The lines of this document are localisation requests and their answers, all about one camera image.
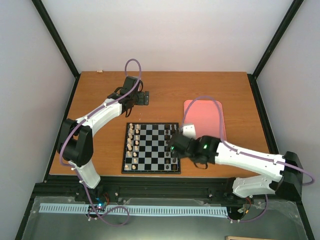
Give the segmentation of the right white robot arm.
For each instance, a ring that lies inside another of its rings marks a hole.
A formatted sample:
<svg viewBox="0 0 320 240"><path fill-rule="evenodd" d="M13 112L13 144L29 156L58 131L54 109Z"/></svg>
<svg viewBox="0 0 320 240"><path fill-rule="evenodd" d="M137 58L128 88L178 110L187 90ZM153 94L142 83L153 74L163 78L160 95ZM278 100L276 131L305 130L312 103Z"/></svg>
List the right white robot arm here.
<svg viewBox="0 0 320 240"><path fill-rule="evenodd" d="M195 166L226 165L256 173L253 177L233 179L231 191L240 198L276 195L293 202L302 198L303 168L294 152L267 154L213 136L193 139L182 133L174 134L168 147L174 157L189 158Z"/></svg>

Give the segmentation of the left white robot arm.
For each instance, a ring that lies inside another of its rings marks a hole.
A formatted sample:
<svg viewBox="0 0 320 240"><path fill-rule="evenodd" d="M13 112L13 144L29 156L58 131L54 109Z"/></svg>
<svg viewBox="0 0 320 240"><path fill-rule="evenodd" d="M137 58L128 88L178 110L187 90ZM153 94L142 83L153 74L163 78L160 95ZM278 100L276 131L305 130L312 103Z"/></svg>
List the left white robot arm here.
<svg viewBox="0 0 320 240"><path fill-rule="evenodd" d="M148 104L149 92L143 91L143 82L127 76L123 86L116 88L97 108L82 117L62 122L56 150L59 161L62 165L67 161L65 165L76 171L92 201L99 201L104 195L104 188L99 185L101 177L92 161L94 135L112 119L122 114L128 117L135 105Z"/></svg>

